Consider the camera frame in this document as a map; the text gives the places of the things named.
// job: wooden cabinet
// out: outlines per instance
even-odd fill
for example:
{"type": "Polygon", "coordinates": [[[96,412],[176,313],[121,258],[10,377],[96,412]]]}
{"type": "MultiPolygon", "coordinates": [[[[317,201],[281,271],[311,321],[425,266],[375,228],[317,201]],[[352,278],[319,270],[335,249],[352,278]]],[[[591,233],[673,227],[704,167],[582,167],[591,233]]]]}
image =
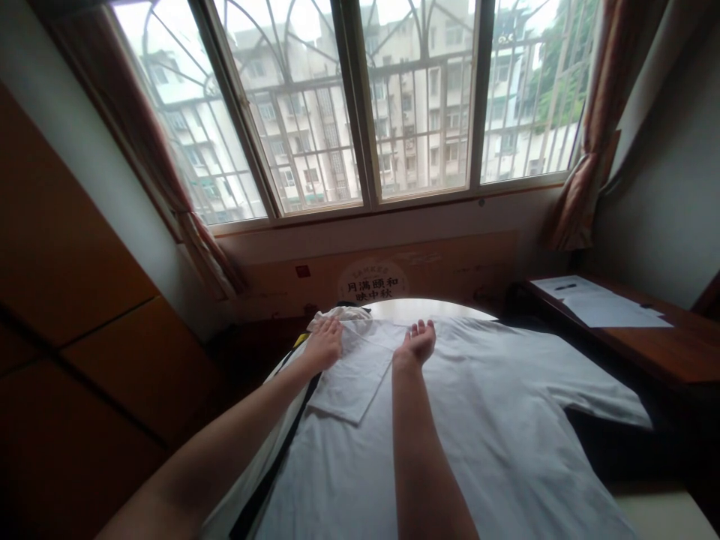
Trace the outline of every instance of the wooden cabinet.
{"type": "Polygon", "coordinates": [[[10,538],[93,538],[165,458],[142,431],[47,360],[0,379],[0,437],[10,538]]]}
{"type": "Polygon", "coordinates": [[[40,354],[32,343],[0,322],[0,376],[12,368],[30,362],[40,354]]]}
{"type": "Polygon", "coordinates": [[[156,296],[155,285],[2,85],[0,134],[5,306],[60,347],[156,296]]]}
{"type": "Polygon", "coordinates": [[[161,297],[61,354],[169,446],[218,389],[217,369],[161,297]]]}

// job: right hand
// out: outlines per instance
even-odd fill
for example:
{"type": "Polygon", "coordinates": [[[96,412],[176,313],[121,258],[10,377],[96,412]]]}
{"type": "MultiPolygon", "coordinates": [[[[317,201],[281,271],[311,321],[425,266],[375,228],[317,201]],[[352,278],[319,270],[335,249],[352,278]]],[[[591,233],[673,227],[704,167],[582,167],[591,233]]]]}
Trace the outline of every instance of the right hand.
{"type": "Polygon", "coordinates": [[[428,320],[425,325],[420,319],[417,324],[412,325],[410,331],[406,332],[405,341],[395,350],[393,359],[411,360],[422,366],[435,350],[435,339],[435,323],[428,320]]]}

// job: red curtain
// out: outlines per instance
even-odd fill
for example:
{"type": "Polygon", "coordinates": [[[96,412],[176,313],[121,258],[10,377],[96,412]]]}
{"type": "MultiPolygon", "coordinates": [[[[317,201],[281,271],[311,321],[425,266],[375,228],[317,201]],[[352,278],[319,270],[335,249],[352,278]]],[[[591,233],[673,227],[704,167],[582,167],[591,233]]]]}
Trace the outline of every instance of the red curtain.
{"type": "Polygon", "coordinates": [[[593,245],[595,207],[614,157],[614,133],[667,4],[667,0],[601,2],[595,67],[582,125],[582,157],[543,232],[545,247],[557,251],[593,245]]]}
{"type": "Polygon", "coordinates": [[[211,294],[225,300],[242,293],[245,282],[193,210],[113,11],[107,6],[85,10],[51,23],[50,30],[82,74],[129,158],[142,167],[175,216],[187,252],[211,294]]]}

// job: forearm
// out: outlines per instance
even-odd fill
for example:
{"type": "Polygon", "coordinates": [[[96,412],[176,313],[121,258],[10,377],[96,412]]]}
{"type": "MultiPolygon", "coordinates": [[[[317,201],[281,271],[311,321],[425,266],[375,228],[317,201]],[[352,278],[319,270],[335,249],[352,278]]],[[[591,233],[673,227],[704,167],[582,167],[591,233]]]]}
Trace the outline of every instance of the forearm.
{"type": "Polygon", "coordinates": [[[297,358],[180,448],[108,524],[106,537],[195,538],[315,374],[302,360],[297,358]]]}
{"type": "Polygon", "coordinates": [[[477,538],[416,361],[393,359],[392,425],[399,538],[477,538]]]}

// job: black strap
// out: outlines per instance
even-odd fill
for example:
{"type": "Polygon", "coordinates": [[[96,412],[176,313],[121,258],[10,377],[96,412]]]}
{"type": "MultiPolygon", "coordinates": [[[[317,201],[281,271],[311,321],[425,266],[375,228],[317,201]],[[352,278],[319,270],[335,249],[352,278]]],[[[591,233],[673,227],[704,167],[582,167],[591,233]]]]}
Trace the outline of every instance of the black strap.
{"type": "MultiPolygon", "coordinates": [[[[294,349],[290,351],[290,353],[285,357],[285,359],[283,360],[283,365],[285,365],[288,358],[292,355],[293,351],[294,349]]],[[[305,397],[303,397],[300,410],[295,416],[295,421],[292,423],[292,426],[290,426],[285,440],[283,441],[283,445],[280,447],[280,451],[277,453],[277,456],[275,457],[272,466],[270,467],[270,469],[268,469],[268,472],[265,473],[262,481],[255,488],[252,496],[240,512],[240,515],[238,516],[235,525],[230,531],[230,538],[232,540],[245,539],[248,537],[255,518],[257,517],[258,513],[260,513],[260,509],[263,507],[265,499],[267,499],[268,495],[270,494],[270,490],[272,489],[272,483],[275,480],[275,476],[277,476],[278,472],[280,471],[280,465],[283,463],[285,454],[287,454],[287,451],[290,448],[290,444],[295,438],[295,433],[298,430],[298,426],[300,425],[300,418],[302,417],[302,413],[305,411],[305,406],[308,404],[308,401],[312,397],[313,392],[315,392],[315,388],[317,388],[317,382],[320,380],[320,375],[321,373],[318,373],[310,381],[310,384],[307,387],[307,391],[305,392],[305,397]]]]}

